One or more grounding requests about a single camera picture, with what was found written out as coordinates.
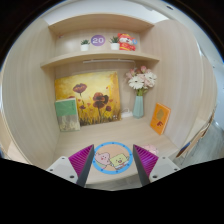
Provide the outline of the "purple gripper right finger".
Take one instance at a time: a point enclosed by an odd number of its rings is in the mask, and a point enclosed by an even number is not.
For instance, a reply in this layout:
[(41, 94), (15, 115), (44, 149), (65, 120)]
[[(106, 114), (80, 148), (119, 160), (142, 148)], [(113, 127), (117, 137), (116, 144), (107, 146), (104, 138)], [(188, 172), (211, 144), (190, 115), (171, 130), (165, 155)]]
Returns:
[(141, 184), (148, 185), (150, 183), (149, 176), (159, 157), (138, 145), (133, 145), (133, 157)]

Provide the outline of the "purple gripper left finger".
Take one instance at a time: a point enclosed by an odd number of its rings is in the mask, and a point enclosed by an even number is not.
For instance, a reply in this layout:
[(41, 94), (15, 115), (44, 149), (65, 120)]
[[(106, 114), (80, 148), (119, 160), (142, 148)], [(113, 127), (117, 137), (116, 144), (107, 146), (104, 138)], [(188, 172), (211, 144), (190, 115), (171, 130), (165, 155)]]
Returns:
[(86, 184), (93, 157), (93, 145), (87, 146), (69, 157), (69, 161), (78, 176), (76, 184), (81, 187), (84, 187)]

